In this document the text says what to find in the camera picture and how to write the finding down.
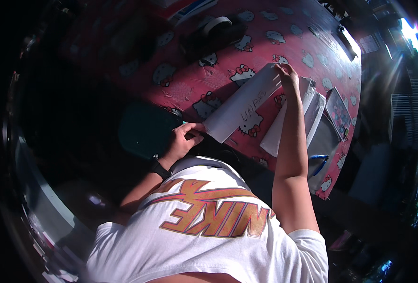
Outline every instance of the blue scissors handle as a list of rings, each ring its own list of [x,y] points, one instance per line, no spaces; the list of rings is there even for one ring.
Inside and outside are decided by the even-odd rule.
[[[313,176],[316,176],[324,167],[325,163],[327,163],[327,160],[330,156],[329,155],[324,155],[324,154],[316,154],[316,155],[312,155],[309,159],[325,159],[321,165],[313,172]]]

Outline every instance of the watch strap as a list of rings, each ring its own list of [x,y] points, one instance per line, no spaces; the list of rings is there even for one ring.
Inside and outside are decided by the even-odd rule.
[[[150,172],[157,173],[160,177],[162,177],[162,180],[165,180],[172,175],[172,171],[165,170],[165,168],[162,167],[160,162],[157,160],[157,157],[158,156],[156,154],[152,158],[152,165],[151,165]]]

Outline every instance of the hello kitty face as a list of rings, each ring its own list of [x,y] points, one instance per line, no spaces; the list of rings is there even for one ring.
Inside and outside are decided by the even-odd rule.
[[[203,66],[211,66],[213,67],[215,64],[217,64],[217,54],[212,53],[207,56],[204,56],[200,59],[198,63],[201,67]]]
[[[305,65],[307,65],[310,68],[314,67],[314,59],[313,59],[313,56],[311,56],[311,54],[309,54],[306,51],[303,51],[303,59],[302,59],[302,62],[305,63]]]
[[[266,32],[266,37],[272,42],[272,44],[286,43],[286,40],[278,31],[269,30]]]
[[[328,64],[328,58],[327,58],[327,57],[325,57],[324,55],[322,55],[322,54],[317,54],[317,55],[316,55],[316,57],[319,59],[319,62],[320,62],[322,65],[326,66],[326,65]]]
[[[216,98],[212,92],[207,92],[206,94],[201,95],[201,99],[193,104],[193,108],[198,113],[198,116],[200,116],[203,119],[208,118],[215,110],[217,110],[218,107],[222,102],[220,99]]]
[[[304,13],[305,15],[307,15],[309,18],[311,18],[311,14],[309,13],[309,11],[307,9],[302,9],[302,13]]]
[[[332,184],[332,178],[330,177],[330,175],[327,175],[324,179],[324,182],[321,184],[322,191],[328,190],[331,184]]]
[[[283,13],[285,13],[287,15],[291,15],[291,14],[294,13],[294,11],[291,8],[280,7],[280,10],[283,11]]]
[[[198,28],[205,26],[208,22],[210,22],[211,20],[215,19],[214,16],[209,16],[206,15],[199,23],[198,23]]]
[[[157,66],[154,74],[152,75],[152,81],[155,85],[168,87],[170,82],[173,81],[173,73],[176,71],[176,67],[168,63],[162,63]]]
[[[279,96],[275,96],[273,99],[275,100],[275,106],[278,109],[281,109],[283,105],[285,104],[286,96],[284,94],[281,94]]]
[[[263,117],[258,115],[256,111],[252,111],[246,115],[242,115],[243,122],[239,125],[239,129],[242,133],[248,134],[251,137],[256,137],[257,133],[261,131],[259,127]]]
[[[161,36],[157,37],[157,46],[165,46],[168,42],[170,42],[175,33],[173,31],[167,31],[166,33],[162,34]]]
[[[342,100],[344,101],[344,105],[346,106],[346,108],[348,108],[349,107],[349,100],[348,100],[348,98],[345,97],[344,95],[342,97],[343,97]]]
[[[265,168],[269,167],[269,163],[264,158],[257,157],[257,156],[253,156],[252,158],[254,161],[258,162],[261,166],[264,166]]]
[[[179,116],[182,118],[182,112],[179,109],[176,108],[171,108],[170,106],[164,107],[165,109],[167,109],[169,112],[173,113],[176,116]]]
[[[269,21],[273,21],[273,20],[277,20],[278,19],[278,15],[275,13],[269,13],[266,11],[261,11],[262,16],[264,17],[264,19],[269,20]]]
[[[336,163],[340,170],[341,170],[342,166],[344,165],[344,161],[346,161],[346,156],[344,154],[341,154],[338,162]]]
[[[207,92],[205,95],[201,95],[201,100],[215,109],[219,108],[220,105],[222,105],[222,101],[220,101],[220,99],[212,95],[212,92]]]
[[[138,60],[135,59],[127,64],[119,66],[121,76],[130,76],[138,69]]]
[[[355,106],[357,104],[357,97],[351,96],[351,102],[352,102],[352,105]]]
[[[291,32],[292,32],[293,34],[295,34],[296,36],[298,36],[298,37],[300,37],[300,38],[303,38],[303,37],[302,37],[303,31],[302,31],[302,29],[300,29],[298,26],[296,26],[296,25],[292,25],[292,26],[291,26]]]
[[[288,60],[283,55],[272,55],[273,56],[273,62],[279,63],[279,64],[289,64]]]
[[[342,71],[339,68],[336,68],[335,74],[336,74],[336,77],[338,78],[338,80],[341,80],[341,78],[342,78]]]
[[[253,44],[251,44],[251,36],[244,35],[242,40],[234,45],[240,51],[253,51]]]
[[[244,83],[246,83],[252,76],[255,75],[255,72],[251,70],[244,64],[241,64],[238,68],[236,68],[236,73],[230,77],[233,82],[241,87]]]
[[[251,22],[255,18],[255,14],[249,10],[245,10],[242,13],[239,13],[238,16],[246,22]]]
[[[322,79],[322,85],[324,86],[325,92],[328,92],[330,89],[333,88],[332,82],[330,79]]]

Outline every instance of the table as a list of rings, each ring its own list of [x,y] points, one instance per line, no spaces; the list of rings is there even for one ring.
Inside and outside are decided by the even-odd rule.
[[[338,22],[317,1],[219,0],[183,24],[158,37],[158,49],[146,63],[137,58],[104,59],[116,26],[132,14],[126,0],[93,0],[76,20],[60,46],[60,53],[83,70],[183,117],[202,122],[229,98],[242,81],[268,62],[288,62],[300,76],[316,81],[325,94],[337,87],[353,118],[348,138],[341,142],[315,194],[327,199],[348,153],[360,100],[361,59],[352,61],[338,38]],[[181,34],[190,34],[214,17],[238,14],[248,25],[241,42],[188,64],[178,49]],[[274,171],[276,159],[260,142],[281,108],[280,88],[225,142]]]

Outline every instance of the hand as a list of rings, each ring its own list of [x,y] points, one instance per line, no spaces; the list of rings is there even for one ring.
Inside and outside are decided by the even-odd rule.
[[[203,140],[199,131],[204,131],[205,127],[201,123],[185,123],[176,129],[173,129],[170,147],[165,155],[159,159],[162,167],[169,170],[174,162],[183,158],[191,148]],[[193,138],[186,138],[187,133],[194,135]]]
[[[285,94],[292,92],[299,94],[299,76],[294,68],[289,64],[275,64],[275,68],[277,68],[280,73],[281,86],[283,87]]]

